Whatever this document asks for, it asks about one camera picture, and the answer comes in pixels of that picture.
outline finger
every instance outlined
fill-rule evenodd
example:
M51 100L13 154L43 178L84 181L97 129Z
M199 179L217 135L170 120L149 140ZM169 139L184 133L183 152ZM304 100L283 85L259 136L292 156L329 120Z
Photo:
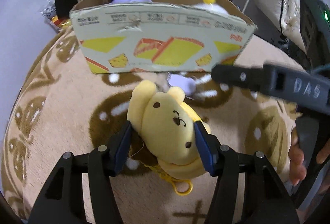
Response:
M330 139L326 142L326 144L324 145L324 147L317 154L317 156L316 156L316 162L318 164L323 163L326 160L326 158L329 156L329 154L330 154Z
M290 162L289 179L294 186L306 177L306 173L306 168L303 165L296 165L295 163Z
M290 160L297 165L302 165L305 158L304 152L299 148L298 145L294 145L290 147L288 156Z
M297 133L297 129L293 128L292 132L291 132L291 145L295 145L298 143L298 133Z

